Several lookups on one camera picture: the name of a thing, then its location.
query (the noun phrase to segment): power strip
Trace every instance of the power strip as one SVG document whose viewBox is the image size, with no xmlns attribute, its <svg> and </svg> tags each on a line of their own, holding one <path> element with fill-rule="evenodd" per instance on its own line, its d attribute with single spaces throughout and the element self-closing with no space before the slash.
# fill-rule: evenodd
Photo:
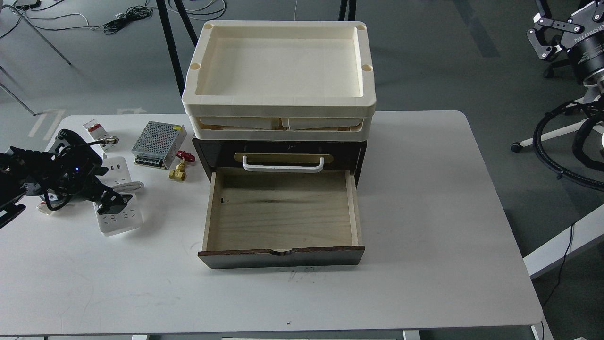
<svg viewBox="0 0 604 340">
<path fill-rule="evenodd" d="M 106 186 L 113 187 L 119 184 L 132 181 L 128 165 L 124 157 L 111 157 L 103 160 L 103 166 L 109 168 L 109 171 L 98 176 L 98 179 Z M 138 206 L 137 196 L 130 193 L 132 199 L 128 205 L 119 214 L 99 215 L 96 213 L 98 206 L 94 203 L 94 214 L 97 216 L 98 228 L 105 236 L 112 236 L 134 230 L 143 225 L 143 215 Z"/>
</svg>

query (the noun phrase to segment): table leg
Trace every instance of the table leg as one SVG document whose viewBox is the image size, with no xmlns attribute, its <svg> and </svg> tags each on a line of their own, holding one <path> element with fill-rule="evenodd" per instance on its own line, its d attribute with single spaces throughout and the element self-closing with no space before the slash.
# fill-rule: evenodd
<svg viewBox="0 0 604 340">
<path fill-rule="evenodd" d="M 404 330 L 403 340 L 420 340 L 418 330 Z"/>
<path fill-rule="evenodd" d="M 524 257 L 524 264 L 531 279 L 541 276 L 562 262 L 570 240 L 570 228 L 566 228 Z M 579 254 L 580 250 L 587 250 L 601 241 L 604 241 L 604 205 L 599 206 L 574 224 L 573 243 L 568 250 L 567 259 L 571 255 Z"/>
</svg>

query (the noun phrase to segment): chair caster wheel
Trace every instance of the chair caster wheel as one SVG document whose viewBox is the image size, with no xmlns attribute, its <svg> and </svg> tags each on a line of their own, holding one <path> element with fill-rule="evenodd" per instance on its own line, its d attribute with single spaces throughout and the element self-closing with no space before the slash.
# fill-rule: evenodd
<svg viewBox="0 0 604 340">
<path fill-rule="evenodd" d="M 514 144 L 512 144 L 510 146 L 510 150 L 512 150 L 515 153 L 519 153 L 520 150 L 522 150 L 522 148 L 523 148 L 523 146 L 520 145 L 520 143 L 518 143 L 518 142 L 515 142 Z"/>
</svg>

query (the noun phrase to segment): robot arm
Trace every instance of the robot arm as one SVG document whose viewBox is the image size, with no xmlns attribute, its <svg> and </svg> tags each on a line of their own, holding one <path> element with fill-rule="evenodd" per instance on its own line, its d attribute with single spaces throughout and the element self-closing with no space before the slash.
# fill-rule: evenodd
<svg viewBox="0 0 604 340">
<path fill-rule="evenodd" d="M 111 137 L 86 143 L 77 133 L 63 129 L 48 152 L 11 146 L 0 153 L 0 228 L 25 209 L 18 204 L 23 196 L 43 197 L 52 211 L 70 201 L 88 200 L 97 203 L 98 214 L 121 212 L 132 195 L 118 194 L 101 183 L 97 176 L 107 173 L 108 168 L 101 166 L 101 157 L 90 147 L 117 142 Z"/>
<path fill-rule="evenodd" d="M 599 86 L 604 91 L 604 3 L 592 1 L 575 11 L 567 21 L 551 18 L 547 0 L 535 0 L 539 13 L 535 25 L 527 31 L 537 57 L 551 61 L 560 52 L 566 52 L 577 82 L 586 87 Z M 559 45 L 545 40 L 545 31 L 562 32 Z"/>
</svg>

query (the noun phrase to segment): open drawer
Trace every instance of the open drawer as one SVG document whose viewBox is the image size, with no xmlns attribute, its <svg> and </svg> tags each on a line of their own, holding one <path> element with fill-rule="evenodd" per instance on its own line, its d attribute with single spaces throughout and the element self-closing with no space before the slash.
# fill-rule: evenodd
<svg viewBox="0 0 604 340">
<path fill-rule="evenodd" d="M 212 173 L 198 253 L 208 267 L 349 265 L 364 250 L 350 171 Z"/>
</svg>

